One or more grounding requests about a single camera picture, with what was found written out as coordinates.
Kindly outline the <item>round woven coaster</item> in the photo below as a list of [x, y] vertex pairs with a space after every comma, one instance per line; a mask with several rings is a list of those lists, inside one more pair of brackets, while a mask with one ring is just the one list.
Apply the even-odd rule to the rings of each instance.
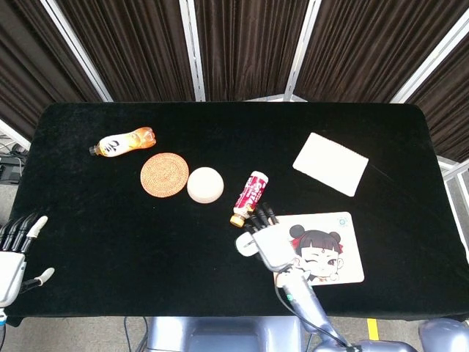
[[142, 188], [151, 196], [171, 197], [186, 185], [189, 168], [185, 159], [174, 153], [158, 153], [141, 168]]

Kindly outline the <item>dark brown pleated curtain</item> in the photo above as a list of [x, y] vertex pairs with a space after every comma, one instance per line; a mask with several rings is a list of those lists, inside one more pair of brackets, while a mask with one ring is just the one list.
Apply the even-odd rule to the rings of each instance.
[[56, 0], [117, 102], [195, 99], [178, 0]]
[[0, 0], [0, 120], [30, 140], [49, 105], [100, 100], [40, 0]]
[[208, 101], [284, 93], [309, 0], [194, 0]]
[[469, 33], [407, 102], [424, 113], [437, 155], [469, 158]]
[[468, 9], [469, 0], [322, 0], [294, 93], [387, 103]]

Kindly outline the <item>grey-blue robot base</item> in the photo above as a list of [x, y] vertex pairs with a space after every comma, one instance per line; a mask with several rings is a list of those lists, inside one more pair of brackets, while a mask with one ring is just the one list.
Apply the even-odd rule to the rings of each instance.
[[293, 316], [152, 317], [145, 352], [304, 352]]

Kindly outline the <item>white metal frame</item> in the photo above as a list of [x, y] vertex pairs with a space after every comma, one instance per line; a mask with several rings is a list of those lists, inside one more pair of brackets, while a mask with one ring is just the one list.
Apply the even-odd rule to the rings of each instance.
[[438, 156], [437, 162], [459, 238], [469, 263], [469, 159], [458, 163]]

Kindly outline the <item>white rectangular sponge pad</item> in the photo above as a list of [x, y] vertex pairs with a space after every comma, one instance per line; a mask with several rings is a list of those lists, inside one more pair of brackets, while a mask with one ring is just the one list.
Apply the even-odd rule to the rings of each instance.
[[310, 133], [292, 167], [315, 180], [354, 197], [369, 159], [326, 139]]

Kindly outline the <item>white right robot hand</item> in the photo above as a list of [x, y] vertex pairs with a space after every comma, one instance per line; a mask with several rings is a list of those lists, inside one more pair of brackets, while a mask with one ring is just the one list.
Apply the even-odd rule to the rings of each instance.
[[257, 254], [272, 272], [281, 273], [292, 267], [296, 257], [286, 228], [282, 226], [272, 207], [263, 202], [250, 213], [243, 229], [251, 236]]

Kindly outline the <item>black velvet tablecloth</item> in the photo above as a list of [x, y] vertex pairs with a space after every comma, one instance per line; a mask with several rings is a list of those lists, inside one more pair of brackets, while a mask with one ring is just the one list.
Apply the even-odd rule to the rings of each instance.
[[[156, 145], [92, 156], [102, 138], [150, 127]], [[369, 162], [354, 197], [292, 167], [310, 133]], [[141, 185], [158, 153], [189, 175], [215, 169], [224, 191], [200, 204]], [[332, 316], [469, 318], [469, 263], [422, 111], [378, 103], [57, 103], [41, 116], [11, 216], [47, 224], [26, 277], [55, 268], [20, 295], [12, 317], [285, 315], [273, 276], [242, 257], [229, 220], [253, 171], [278, 215], [347, 211], [364, 280], [318, 287]]]

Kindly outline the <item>orange tea bottle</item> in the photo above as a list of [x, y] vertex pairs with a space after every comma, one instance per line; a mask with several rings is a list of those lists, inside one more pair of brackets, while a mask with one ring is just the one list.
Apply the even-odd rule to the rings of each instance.
[[102, 138], [96, 145], [89, 148], [89, 154], [111, 158], [154, 145], [156, 145], [156, 136], [153, 129], [142, 127], [128, 133]]

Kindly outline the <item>aluminium frame post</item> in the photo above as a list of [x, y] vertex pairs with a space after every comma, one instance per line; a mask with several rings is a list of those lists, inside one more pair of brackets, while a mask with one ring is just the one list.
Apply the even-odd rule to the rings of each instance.
[[469, 7], [401, 86], [390, 103], [406, 103], [468, 34]]
[[298, 81], [301, 68], [303, 66], [303, 60], [306, 55], [309, 42], [311, 40], [312, 33], [314, 31], [317, 16], [320, 11], [322, 0], [309, 0], [304, 16], [298, 43], [295, 49], [295, 55], [293, 57], [292, 66], [290, 68], [289, 77], [287, 79], [287, 85], [283, 95], [283, 101], [294, 101], [293, 95]]
[[204, 76], [202, 56], [199, 44], [199, 33], [196, 22], [196, 8], [194, 0], [179, 0], [182, 26], [191, 69], [191, 79], [196, 102], [205, 102]]
[[0, 132], [6, 134], [10, 139], [18, 143], [22, 148], [30, 150], [31, 142], [9, 126], [5, 121], [0, 119]]
[[88, 55], [84, 45], [79, 40], [78, 35], [75, 33], [75, 30], [72, 28], [65, 14], [62, 12], [57, 1], [40, 0], [40, 3], [66, 42], [68, 48], [71, 50], [73, 56], [79, 63], [81, 69], [84, 71], [86, 77], [89, 79], [91, 85], [95, 88], [99, 97], [103, 102], [114, 102], [114, 99], [112, 98], [111, 93], [108, 91], [102, 76], [98, 73], [95, 64]]

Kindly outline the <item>round white cap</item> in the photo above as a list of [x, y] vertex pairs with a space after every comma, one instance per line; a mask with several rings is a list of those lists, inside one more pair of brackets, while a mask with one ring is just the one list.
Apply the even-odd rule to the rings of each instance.
[[200, 204], [216, 201], [224, 191], [224, 181], [213, 168], [200, 167], [188, 177], [187, 192], [189, 197]]

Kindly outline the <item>white computer mouse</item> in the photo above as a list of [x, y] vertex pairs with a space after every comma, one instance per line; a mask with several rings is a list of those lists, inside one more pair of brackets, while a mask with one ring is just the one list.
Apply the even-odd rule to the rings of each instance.
[[259, 251], [256, 241], [249, 232], [244, 232], [240, 235], [235, 241], [235, 246], [238, 252], [244, 257], [254, 256]]

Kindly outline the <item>cartoon girl mouse pad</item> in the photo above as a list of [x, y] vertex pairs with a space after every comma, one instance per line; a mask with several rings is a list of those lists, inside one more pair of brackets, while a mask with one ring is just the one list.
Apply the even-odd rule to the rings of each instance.
[[310, 286], [359, 283], [363, 266], [348, 212], [279, 216], [295, 250], [295, 267]]

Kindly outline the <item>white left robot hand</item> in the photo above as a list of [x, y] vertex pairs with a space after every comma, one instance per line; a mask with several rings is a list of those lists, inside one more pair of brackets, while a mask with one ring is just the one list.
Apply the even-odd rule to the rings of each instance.
[[43, 286], [54, 275], [55, 268], [47, 268], [33, 279], [23, 279], [26, 256], [47, 222], [47, 216], [30, 213], [0, 226], [0, 311], [20, 294]]

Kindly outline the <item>red white drink bottle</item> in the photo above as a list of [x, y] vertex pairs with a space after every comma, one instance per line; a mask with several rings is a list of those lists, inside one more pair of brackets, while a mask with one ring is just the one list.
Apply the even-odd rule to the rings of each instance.
[[245, 221], [254, 212], [268, 181], [268, 176], [262, 172], [253, 171], [251, 173], [234, 205], [233, 214], [229, 220], [232, 225], [242, 227], [245, 224]]

